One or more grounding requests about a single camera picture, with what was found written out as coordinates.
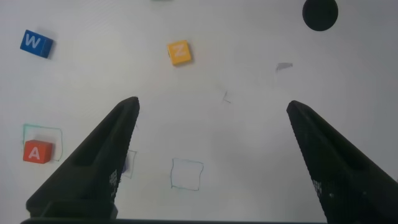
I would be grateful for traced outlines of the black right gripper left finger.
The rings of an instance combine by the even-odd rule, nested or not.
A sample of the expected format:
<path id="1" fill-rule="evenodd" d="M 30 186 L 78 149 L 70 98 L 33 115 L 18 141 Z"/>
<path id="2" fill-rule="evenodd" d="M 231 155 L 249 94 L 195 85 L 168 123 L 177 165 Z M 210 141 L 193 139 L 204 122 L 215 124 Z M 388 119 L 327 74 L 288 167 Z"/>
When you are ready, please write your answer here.
<path id="1" fill-rule="evenodd" d="M 136 96 L 119 102 L 27 200 L 30 216 L 41 215 L 49 202 L 113 202 L 139 109 Z"/>

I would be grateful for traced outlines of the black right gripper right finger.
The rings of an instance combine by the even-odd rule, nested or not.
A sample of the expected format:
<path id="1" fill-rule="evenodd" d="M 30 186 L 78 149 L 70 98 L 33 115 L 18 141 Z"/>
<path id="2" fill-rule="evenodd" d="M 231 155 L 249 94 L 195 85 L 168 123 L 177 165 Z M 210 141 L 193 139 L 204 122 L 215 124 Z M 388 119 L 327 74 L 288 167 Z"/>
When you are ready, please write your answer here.
<path id="1" fill-rule="evenodd" d="M 397 222 L 397 182 L 311 107 L 287 107 L 295 138 L 329 223 Z"/>

